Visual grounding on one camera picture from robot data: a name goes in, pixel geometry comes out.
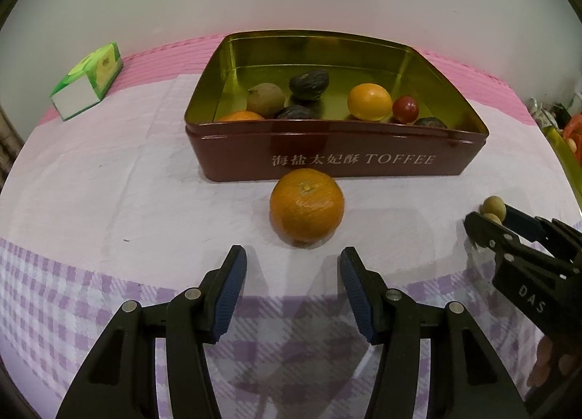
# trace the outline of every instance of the metal screw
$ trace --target metal screw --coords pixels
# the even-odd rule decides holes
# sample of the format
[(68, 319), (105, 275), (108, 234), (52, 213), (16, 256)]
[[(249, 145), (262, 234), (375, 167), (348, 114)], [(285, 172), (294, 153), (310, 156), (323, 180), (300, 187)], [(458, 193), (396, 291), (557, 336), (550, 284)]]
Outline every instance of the metal screw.
[(136, 308), (137, 308), (137, 303), (135, 301), (125, 301), (121, 305), (121, 310), (123, 312), (133, 312), (136, 310)]
[(191, 287), (184, 293), (184, 296), (186, 297), (186, 299), (190, 300), (198, 299), (200, 296), (202, 296), (202, 291), (200, 291), (200, 289), (198, 289), (197, 287)]
[(465, 306), (463, 306), (461, 303), (458, 303), (457, 301), (453, 301), (452, 303), (449, 304), (449, 309), (451, 312), (454, 312), (455, 314), (460, 314), (465, 310)]
[(391, 301), (400, 301), (402, 293), (398, 289), (389, 289), (386, 291), (386, 297)]

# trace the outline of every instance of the cherry tomato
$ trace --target cherry tomato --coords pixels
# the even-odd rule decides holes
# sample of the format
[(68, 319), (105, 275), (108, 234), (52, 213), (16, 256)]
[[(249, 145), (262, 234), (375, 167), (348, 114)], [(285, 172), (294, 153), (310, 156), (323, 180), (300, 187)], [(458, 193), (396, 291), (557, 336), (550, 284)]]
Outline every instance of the cherry tomato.
[(402, 96), (394, 101), (392, 116), (399, 123), (412, 123), (418, 119), (418, 104), (410, 96)]

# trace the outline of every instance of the kiwi fruit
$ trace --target kiwi fruit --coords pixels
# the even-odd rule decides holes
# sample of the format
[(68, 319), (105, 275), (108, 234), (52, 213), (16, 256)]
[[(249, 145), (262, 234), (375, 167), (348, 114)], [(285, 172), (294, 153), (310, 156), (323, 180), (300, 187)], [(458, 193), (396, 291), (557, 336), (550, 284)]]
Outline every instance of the kiwi fruit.
[(285, 95), (277, 84), (262, 83), (248, 90), (247, 110), (272, 119), (285, 106)]

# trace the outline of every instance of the yellow orange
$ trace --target yellow orange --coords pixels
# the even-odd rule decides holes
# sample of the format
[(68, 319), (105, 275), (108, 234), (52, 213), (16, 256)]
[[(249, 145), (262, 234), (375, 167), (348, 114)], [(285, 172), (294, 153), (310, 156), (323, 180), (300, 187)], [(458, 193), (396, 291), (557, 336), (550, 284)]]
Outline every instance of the yellow orange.
[(342, 221), (343, 194), (333, 178), (310, 168), (287, 173), (270, 200), (274, 226), (293, 240), (316, 242)]
[(249, 110), (239, 110), (220, 118), (219, 122), (234, 122), (237, 120), (265, 120), (259, 114)]
[(392, 112), (392, 98), (378, 84), (366, 83), (354, 87), (347, 96), (347, 108), (357, 119), (378, 121)]

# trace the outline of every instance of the green tissue box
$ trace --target green tissue box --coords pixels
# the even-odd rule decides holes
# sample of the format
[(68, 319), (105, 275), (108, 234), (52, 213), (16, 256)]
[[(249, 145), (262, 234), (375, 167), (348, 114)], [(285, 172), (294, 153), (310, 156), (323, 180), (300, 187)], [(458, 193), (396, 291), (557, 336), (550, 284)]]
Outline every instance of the green tissue box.
[(63, 120), (99, 103), (121, 71), (117, 43), (110, 43), (82, 59), (51, 92), (52, 103)]

